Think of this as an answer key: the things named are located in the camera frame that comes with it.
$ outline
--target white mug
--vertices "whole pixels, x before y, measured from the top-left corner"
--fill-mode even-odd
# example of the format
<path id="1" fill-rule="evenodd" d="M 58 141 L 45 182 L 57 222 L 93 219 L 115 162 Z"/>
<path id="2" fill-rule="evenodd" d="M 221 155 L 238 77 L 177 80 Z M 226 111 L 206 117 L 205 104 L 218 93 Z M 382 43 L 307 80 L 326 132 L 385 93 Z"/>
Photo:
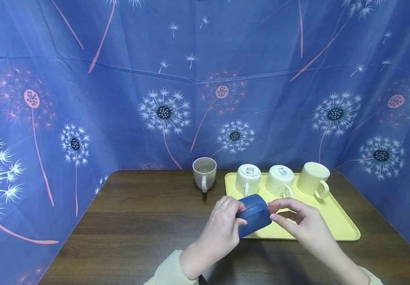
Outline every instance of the white mug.
<path id="1" fill-rule="evenodd" d="M 216 180 L 216 161 L 210 157 L 200 157 L 192 164 L 194 170 L 194 180 L 197 186 L 206 193 Z"/>
<path id="2" fill-rule="evenodd" d="M 327 167 L 317 162 L 307 162 L 297 180 L 297 188 L 307 195 L 325 199 L 330 192 L 326 183 L 328 177 L 330 170 Z"/>
<path id="3" fill-rule="evenodd" d="M 292 197 L 293 171 L 284 165 L 273 165 L 267 174 L 265 188 L 271 194 L 282 198 Z"/>
<path id="4" fill-rule="evenodd" d="M 236 172 L 235 188 L 247 197 L 256 194 L 261 182 L 261 170 L 252 164 L 243 164 Z"/>

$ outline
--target hand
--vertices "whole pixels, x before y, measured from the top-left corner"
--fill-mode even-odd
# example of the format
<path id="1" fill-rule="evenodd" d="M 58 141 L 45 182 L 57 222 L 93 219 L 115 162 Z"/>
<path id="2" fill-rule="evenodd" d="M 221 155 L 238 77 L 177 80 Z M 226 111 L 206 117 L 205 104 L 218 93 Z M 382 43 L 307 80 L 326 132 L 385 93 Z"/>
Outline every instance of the hand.
<path id="1" fill-rule="evenodd" d="M 317 208 L 292 198 L 283 198 L 269 202 L 268 210 L 271 220 L 331 269 L 340 284 L 368 285 L 368 276 L 341 250 Z"/>
<path id="2" fill-rule="evenodd" d="M 197 279 L 238 245 L 238 227 L 247 222 L 235 215 L 244 209 L 245 205 L 232 197 L 224 196 L 217 201 L 199 239 L 179 257 L 181 269 L 188 279 Z"/>

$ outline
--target curtain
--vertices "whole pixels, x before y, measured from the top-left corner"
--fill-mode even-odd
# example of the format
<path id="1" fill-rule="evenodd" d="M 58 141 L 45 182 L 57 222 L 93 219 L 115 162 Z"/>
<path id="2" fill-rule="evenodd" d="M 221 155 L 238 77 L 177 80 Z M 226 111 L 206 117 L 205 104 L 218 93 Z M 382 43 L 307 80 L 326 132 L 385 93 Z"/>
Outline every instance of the curtain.
<path id="1" fill-rule="evenodd" d="M 200 156 L 335 168 L 410 243 L 410 1 L 0 0 L 0 284 Z"/>

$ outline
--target wooden table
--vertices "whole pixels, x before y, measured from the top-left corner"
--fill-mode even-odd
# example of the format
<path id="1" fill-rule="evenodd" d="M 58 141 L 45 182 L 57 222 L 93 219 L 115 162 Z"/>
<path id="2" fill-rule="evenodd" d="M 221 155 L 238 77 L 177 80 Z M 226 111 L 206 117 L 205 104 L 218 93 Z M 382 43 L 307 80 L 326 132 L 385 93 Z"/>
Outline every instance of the wooden table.
<path id="1" fill-rule="evenodd" d="M 219 170 L 203 195 L 191 170 L 113 173 L 47 270 L 41 285 L 143 284 L 175 249 L 195 241 L 226 194 Z M 328 181 L 362 233 L 343 250 L 384 284 L 410 285 L 410 245 L 338 172 Z M 297 241 L 248 240 L 217 265 L 208 284 L 333 284 Z"/>

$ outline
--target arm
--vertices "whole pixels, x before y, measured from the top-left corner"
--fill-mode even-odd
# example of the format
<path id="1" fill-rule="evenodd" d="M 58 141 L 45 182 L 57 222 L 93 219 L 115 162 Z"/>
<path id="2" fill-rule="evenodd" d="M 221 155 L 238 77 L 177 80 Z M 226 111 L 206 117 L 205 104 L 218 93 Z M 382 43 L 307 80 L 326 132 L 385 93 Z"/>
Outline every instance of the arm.
<path id="1" fill-rule="evenodd" d="M 340 285 L 381 285 L 369 271 L 358 267 L 333 238 L 319 210 L 292 198 L 268 203 L 270 218 L 323 262 Z"/>

